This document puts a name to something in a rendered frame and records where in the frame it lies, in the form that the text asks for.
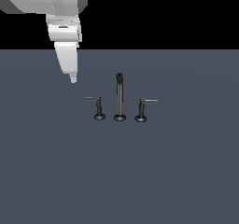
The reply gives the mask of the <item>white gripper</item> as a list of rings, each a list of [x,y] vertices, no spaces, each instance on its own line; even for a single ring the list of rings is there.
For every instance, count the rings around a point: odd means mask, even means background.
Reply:
[[[54,43],[57,58],[64,74],[77,82],[77,42],[82,41],[78,16],[46,15],[49,38]]]

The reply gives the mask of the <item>dark metal faucet spout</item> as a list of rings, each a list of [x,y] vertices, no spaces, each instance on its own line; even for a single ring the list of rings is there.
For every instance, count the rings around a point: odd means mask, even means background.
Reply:
[[[123,104],[123,74],[117,73],[117,96],[118,96],[118,112],[114,116],[115,121],[125,121],[126,116],[122,113],[122,104]]]

